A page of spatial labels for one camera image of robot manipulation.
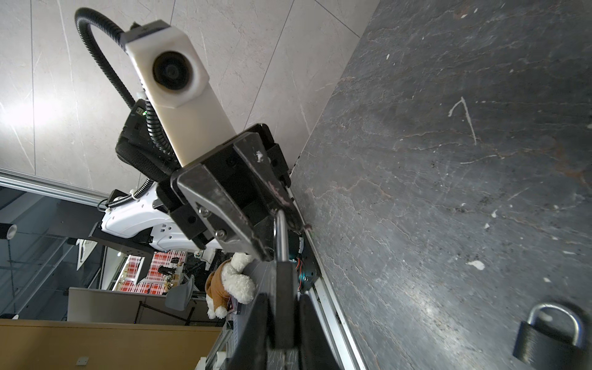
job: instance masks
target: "metal frame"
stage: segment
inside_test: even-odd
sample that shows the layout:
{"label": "metal frame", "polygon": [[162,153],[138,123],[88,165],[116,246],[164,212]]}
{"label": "metal frame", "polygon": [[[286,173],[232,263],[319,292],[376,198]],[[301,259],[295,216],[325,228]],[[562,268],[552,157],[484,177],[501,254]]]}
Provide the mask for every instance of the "metal frame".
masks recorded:
{"label": "metal frame", "polygon": [[[47,259],[43,262],[43,264],[41,264],[41,266],[39,266],[39,269],[37,270],[37,272],[27,281],[27,283],[24,285],[24,287],[22,287],[19,290],[19,292],[12,299],[12,301],[10,301],[10,303],[8,303],[4,307],[4,309],[2,310],[2,312],[5,312],[8,307],[12,306],[13,304],[16,304],[17,301],[21,299],[21,297],[25,294],[25,292],[29,289],[29,287],[31,287],[31,285],[37,280],[37,277],[39,277],[39,275],[41,274],[42,270],[49,264],[49,261],[52,260],[59,251],[62,250],[62,246],[64,245],[64,243],[66,243],[66,238],[57,239],[56,241],[53,242],[52,246],[55,246],[55,247],[54,247],[53,251],[51,252],[51,254],[49,255],[49,257],[47,257]],[[62,254],[62,258],[58,261],[58,263],[54,263],[53,265],[57,267],[57,265],[63,260],[63,257],[66,254],[67,253]],[[49,275],[51,275],[54,270],[55,270],[55,268],[50,271]],[[47,280],[47,278],[49,277],[49,275],[46,274],[46,277],[43,279],[43,282],[40,282],[39,284],[37,284],[37,286],[38,287],[41,287],[41,285]],[[19,313],[21,310],[22,310],[22,308],[19,308],[18,310],[15,309],[15,313]]]}
{"label": "metal frame", "polygon": [[176,318],[177,320],[184,321],[185,322],[185,326],[189,326],[191,323],[206,323],[206,324],[212,323],[212,321],[191,320],[191,316],[193,316],[193,311],[195,311],[195,307],[191,307],[191,310],[189,311],[189,315],[187,316],[187,318],[184,318],[184,317],[181,317],[181,316],[174,315],[174,314],[172,314],[170,312],[166,312],[166,311],[160,310],[160,309],[158,309],[156,307],[152,307],[151,305],[148,305],[148,304],[146,304],[146,303],[144,303],[142,301],[139,301],[139,302],[140,303],[138,304],[138,310],[136,311],[136,318],[134,318],[134,324],[136,324],[137,321],[138,321],[138,316],[140,315],[140,309],[142,307],[148,308],[149,310],[156,311],[156,312],[161,313],[163,315],[171,316],[173,318]]}
{"label": "metal frame", "polygon": [[0,186],[93,206],[109,196],[99,191],[66,185],[4,168],[0,169]]}
{"label": "metal frame", "polygon": [[224,347],[224,345],[226,345],[229,342],[229,340],[231,339],[231,334],[232,334],[232,330],[227,330],[226,328],[224,328],[222,330],[222,332],[218,336],[218,339],[216,339],[214,345],[212,346],[212,349],[210,349],[208,356],[206,357],[207,358],[207,360],[205,361],[205,368],[206,369],[211,369],[211,364],[216,359],[216,357],[215,357],[216,353],[222,347]]}
{"label": "metal frame", "polygon": [[[294,194],[289,188],[288,195],[294,199]],[[298,213],[302,216],[296,201],[294,201],[294,205],[296,206]],[[305,229],[305,233],[314,255],[318,256],[317,248],[313,243],[308,229]],[[323,264],[320,261],[318,261],[318,268],[321,271],[321,277],[315,282],[314,289],[311,289],[308,294],[311,298],[318,298],[318,304],[314,302],[314,299],[313,304],[315,305],[317,314],[319,314],[319,322],[323,327],[323,331],[327,334],[327,340],[333,347],[334,355],[343,369],[366,370],[366,363],[364,362],[358,345],[353,338],[351,329],[345,320],[345,315],[339,305],[335,291],[333,290],[323,268]]]}

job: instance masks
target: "red checkered pattern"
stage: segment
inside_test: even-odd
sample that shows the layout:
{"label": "red checkered pattern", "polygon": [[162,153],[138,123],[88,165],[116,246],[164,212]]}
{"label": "red checkered pattern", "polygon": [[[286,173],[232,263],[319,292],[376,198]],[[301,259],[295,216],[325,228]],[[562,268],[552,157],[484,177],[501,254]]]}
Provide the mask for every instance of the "red checkered pattern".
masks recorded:
{"label": "red checkered pattern", "polygon": [[179,252],[177,250],[155,253],[154,257],[152,257],[152,263],[150,264],[148,275],[141,283],[136,285],[134,284],[134,279],[138,273],[141,257],[129,256],[127,276],[119,290],[122,292],[142,294],[163,294],[165,292],[164,281],[166,277],[158,272],[158,268],[160,266],[176,267],[176,265],[170,262],[170,260],[175,257],[179,258],[181,262],[185,262],[187,255],[185,252]]}

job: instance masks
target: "gray marble surface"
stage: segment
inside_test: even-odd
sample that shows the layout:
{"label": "gray marble surface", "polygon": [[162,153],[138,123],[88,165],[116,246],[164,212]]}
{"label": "gray marble surface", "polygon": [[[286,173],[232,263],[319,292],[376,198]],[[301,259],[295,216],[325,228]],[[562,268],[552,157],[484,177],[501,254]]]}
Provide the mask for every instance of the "gray marble surface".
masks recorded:
{"label": "gray marble surface", "polygon": [[533,305],[592,310],[591,11],[378,5],[292,175],[369,369],[528,369]]}

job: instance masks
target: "camera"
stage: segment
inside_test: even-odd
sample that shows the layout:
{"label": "camera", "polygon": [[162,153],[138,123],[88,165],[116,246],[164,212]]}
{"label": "camera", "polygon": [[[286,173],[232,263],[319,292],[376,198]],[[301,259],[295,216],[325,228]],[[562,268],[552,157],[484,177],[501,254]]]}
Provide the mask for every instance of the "camera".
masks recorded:
{"label": "camera", "polygon": [[120,40],[181,166],[236,135],[185,33],[155,21]]}

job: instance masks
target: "black padlock body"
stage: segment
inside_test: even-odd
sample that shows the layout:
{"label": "black padlock body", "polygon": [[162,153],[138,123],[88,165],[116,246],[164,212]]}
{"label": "black padlock body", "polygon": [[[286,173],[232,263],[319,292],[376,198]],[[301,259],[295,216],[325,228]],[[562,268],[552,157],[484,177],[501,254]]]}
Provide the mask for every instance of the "black padlock body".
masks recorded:
{"label": "black padlock body", "polygon": [[551,338],[523,321],[514,346],[514,357],[536,370],[580,369],[584,351]]}

